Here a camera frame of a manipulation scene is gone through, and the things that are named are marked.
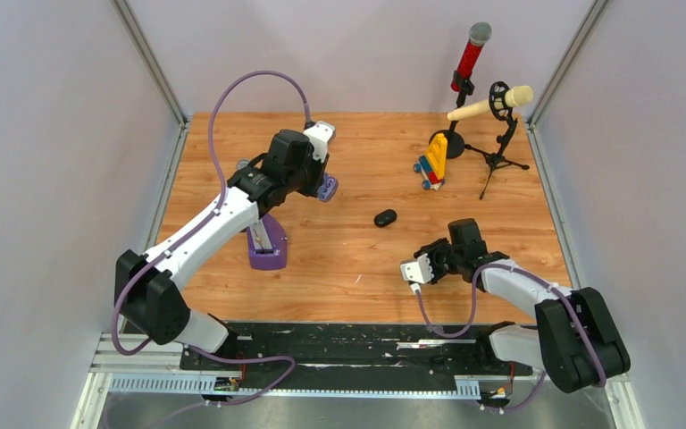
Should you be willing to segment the black earbud charging case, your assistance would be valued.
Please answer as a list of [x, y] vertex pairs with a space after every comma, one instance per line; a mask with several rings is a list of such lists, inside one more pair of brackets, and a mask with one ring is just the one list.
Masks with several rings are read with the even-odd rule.
[[386, 209], [373, 217], [373, 224], [376, 227], [384, 228], [397, 220], [397, 212], [393, 209]]

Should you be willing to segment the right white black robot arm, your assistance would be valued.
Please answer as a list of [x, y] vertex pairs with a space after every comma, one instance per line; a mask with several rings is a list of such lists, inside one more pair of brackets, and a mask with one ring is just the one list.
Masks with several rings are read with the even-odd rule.
[[608, 379], [626, 374], [632, 359], [603, 295], [596, 289], [573, 289], [547, 281], [501, 251], [489, 251], [479, 224], [472, 218], [448, 224], [448, 236], [420, 247], [399, 266], [402, 278], [426, 307], [422, 286], [457, 275], [472, 287], [468, 321], [446, 332], [423, 318], [443, 339], [465, 335], [474, 323], [479, 293], [500, 297], [535, 320], [533, 327], [502, 322], [487, 328], [474, 349], [476, 365], [496, 373], [508, 362], [536, 368], [566, 393], [603, 387]]

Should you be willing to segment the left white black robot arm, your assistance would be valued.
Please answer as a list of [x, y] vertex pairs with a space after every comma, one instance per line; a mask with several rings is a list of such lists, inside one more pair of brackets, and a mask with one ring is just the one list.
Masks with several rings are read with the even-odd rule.
[[188, 307], [182, 292], [200, 267], [234, 236], [262, 220], [297, 192], [326, 200], [334, 179], [326, 172], [334, 126], [316, 122], [301, 132], [280, 130], [267, 152], [237, 169], [225, 190], [175, 234], [116, 261], [114, 309], [158, 345], [179, 342], [203, 350], [217, 369], [231, 367], [238, 345], [216, 317]]

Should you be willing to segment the clear glitter tube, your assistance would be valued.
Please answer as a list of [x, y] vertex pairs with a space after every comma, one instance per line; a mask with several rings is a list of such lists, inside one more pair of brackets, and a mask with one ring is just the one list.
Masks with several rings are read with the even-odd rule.
[[251, 162], [248, 159], [241, 159], [236, 164], [236, 170], [237, 171], [242, 170], [244, 168], [247, 168], [250, 165], [251, 165]]

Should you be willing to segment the purple stapler box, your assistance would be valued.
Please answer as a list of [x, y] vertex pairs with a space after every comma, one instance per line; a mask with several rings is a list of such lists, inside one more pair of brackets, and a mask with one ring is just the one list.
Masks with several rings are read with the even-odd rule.
[[246, 229], [248, 260], [252, 269], [278, 271], [288, 263], [288, 236], [280, 223], [266, 214]]

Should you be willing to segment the colourful toy block pile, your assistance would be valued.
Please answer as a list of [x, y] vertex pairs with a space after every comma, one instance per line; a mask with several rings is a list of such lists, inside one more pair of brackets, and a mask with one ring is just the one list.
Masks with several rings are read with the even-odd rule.
[[448, 139], [443, 132], [438, 132], [413, 165], [414, 172], [422, 176], [424, 190], [438, 190], [445, 184], [447, 159]]

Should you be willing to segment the black tripod mic stand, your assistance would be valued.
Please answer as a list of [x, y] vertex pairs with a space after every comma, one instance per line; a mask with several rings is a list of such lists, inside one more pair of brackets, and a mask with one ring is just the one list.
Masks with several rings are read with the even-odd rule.
[[[510, 88], [512, 87], [509, 87], [504, 81], [497, 81], [491, 86], [489, 90], [489, 97], [499, 96], [502, 90], [508, 90]], [[530, 169], [528, 164], [521, 164], [511, 161], [505, 156], [506, 149], [515, 135], [518, 125], [518, 120], [514, 118], [514, 109], [515, 108], [491, 112], [497, 121], [504, 122], [506, 124], [505, 133], [496, 137], [496, 141], [498, 143], [498, 150], [496, 152], [487, 152], [477, 147], [472, 147], [468, 144], [464, 145], [465, 149], [481, 154], [484, 158], [485, 164], [489, 167], [487, 179], [479, 195], [480, 200], [484, 199], [490, 179], [495, 171], [507, 167], [517, 167], [524, 171]]]

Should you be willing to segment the cream microphone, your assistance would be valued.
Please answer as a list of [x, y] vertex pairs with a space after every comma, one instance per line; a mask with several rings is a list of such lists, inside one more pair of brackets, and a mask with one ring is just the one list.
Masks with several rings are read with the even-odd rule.
[[487, 100], [456, 108], [447, 113], [447, 119], [461, 121], [487, 112], [513, 109], [530, 103], [533, 97], [534, 92], [530, 86], [514, 86], [508, 90], [502, 90], [499, 96], [492, 96]]

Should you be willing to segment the red microphone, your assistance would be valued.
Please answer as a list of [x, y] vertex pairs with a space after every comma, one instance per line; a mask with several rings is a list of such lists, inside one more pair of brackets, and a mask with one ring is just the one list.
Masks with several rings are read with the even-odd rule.
[[476, 22], [469, 29], [467, 44], [452, 78], [451, 88], [455, 92], [459, 92], [463, 82], [471, 77], [481, 50], [490, 40], [491, 35], [492, 28], [486, 21]]

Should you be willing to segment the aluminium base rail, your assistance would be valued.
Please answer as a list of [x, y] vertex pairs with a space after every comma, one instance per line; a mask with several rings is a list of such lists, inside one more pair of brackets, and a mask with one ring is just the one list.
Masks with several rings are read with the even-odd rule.
[[561, 392], [491, 358], [473, 328], [237, 323], [223, 365], [176, 343], [132, 357], [98, 343], [75, 428], [641, 428], [628, 377]]

